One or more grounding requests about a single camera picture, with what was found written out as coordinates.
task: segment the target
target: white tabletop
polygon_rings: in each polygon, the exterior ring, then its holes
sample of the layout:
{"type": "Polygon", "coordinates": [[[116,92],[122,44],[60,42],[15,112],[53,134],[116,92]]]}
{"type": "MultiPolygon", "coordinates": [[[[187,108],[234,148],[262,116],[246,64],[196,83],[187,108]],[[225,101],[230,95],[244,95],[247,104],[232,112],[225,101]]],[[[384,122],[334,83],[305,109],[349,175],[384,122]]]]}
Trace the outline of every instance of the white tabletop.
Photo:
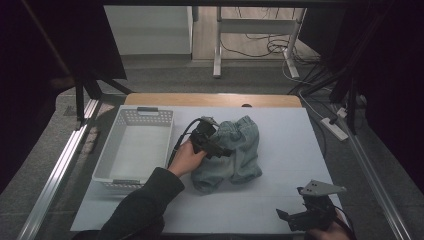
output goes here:
{"type": "MultiPolygon", "coordinates": [[[[332,184],[304,108],[164,106],[159,109],[174,111],[170,148],[198,117],[211,116],[219,123],[249,115],[259,128],[258,165],[263,171],[261,177],[244,185],[226,181],[210,195],[195,190],[190,176],[183,176],[186,189],[168,205],[164,233],[292,233],[275,209],[289,214],[303,212],[306,209],[297,187],[306,186],[311,179],[332,184]]],[[[91,181],[71,231],[100,229],[126,194],[91,181]]],[[[331,199],[340,207],[337,195],[331,195],[331,199]]]]}

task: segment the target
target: black sleeve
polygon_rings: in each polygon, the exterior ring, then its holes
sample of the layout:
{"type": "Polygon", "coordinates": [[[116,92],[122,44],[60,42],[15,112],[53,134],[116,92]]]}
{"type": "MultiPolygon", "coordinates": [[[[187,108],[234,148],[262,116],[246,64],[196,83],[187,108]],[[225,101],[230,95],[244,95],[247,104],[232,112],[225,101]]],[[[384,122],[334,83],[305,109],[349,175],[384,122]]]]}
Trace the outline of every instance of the black sleeve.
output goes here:
{"type": "Polygon", "coordinates": [[[125,239],[160,219],[184,185],[173,173],[156,168],[146,184],[130,193],[103,225],[97,239],[125,239]]]}

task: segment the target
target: wooden floor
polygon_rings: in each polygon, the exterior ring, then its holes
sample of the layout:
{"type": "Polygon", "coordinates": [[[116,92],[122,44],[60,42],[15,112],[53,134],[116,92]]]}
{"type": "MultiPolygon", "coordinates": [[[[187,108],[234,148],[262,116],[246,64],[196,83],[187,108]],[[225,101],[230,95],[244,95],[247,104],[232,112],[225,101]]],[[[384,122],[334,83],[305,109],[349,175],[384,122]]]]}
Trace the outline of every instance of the wooden floor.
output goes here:
{"type": "MultiPolygon", "coordinates": [[[[292,19],[293,8],[246,8],[246,7],[223,7],[223,18],[254,18],[254,19],[292,19]]],[[[211,60],[214,58],[216,45],[216,7],[199,7],[199,20],[193,27],[193,60],[211,60]]],[[[289,36],[271,37],[275,44],[286,45],[289,36]]],[[[264,34],[222,34],[223,46],[228,49],[239,51],[247,55],[259,56],[269,53],[268,35],[264,34]]],[[[296,42],[297,53],[302,58],[314,58],[317,56],[313,50],[296,42]]],[[[222,48],[222,59],[284,59],[283,54],[273,53],[265,57],[249,57],[234,53],[222,48]]]]}

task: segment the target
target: gray cloth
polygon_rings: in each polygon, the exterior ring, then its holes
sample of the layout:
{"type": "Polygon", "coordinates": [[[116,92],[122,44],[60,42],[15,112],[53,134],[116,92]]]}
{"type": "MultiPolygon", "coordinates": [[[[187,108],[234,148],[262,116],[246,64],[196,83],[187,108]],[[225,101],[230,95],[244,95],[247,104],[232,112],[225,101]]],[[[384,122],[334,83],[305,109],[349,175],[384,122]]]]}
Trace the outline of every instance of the gray cloth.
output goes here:
{"type": "Polygon", "coordinates": [[[257,164],[259,131],[249,116],[237,122],[225,121],[211,140],[233,150],[230,157],[204,158],[199,168],[191,173],[194,187],[203,193],[212,193],[228,179],[232,184],[243,184],[262,175],[257,164]]]}

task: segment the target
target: person's hand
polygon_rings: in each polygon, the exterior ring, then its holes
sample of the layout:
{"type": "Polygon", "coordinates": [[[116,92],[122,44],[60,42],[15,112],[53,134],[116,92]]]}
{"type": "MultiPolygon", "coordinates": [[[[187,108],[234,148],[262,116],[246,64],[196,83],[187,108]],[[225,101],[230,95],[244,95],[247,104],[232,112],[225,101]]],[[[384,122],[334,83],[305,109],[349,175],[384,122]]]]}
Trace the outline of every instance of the person's hand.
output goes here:
{"type": "MultiPolygon", "coordinates": [[[[337,211],[337,217],[343,221],[339,211],[337,211]]],[[[331,223],[327,231],[311,229],[306,232],[315,237],[317,240],[349,240],[346,231],[336,222],[331,223]]]]}
{"type": "Polygon", "coordinates": [[[180,148],[178,148],[178,151],[175,153],[174,160],[172,161],[171,166],[168,167],[168,170],[175,174],[175,176],[181,177],[182,175],[195,170],[205,156],[205,151],[200,151],[195,154],[193,144],[190,139],[188,139],[181,144],[180,148]]]}

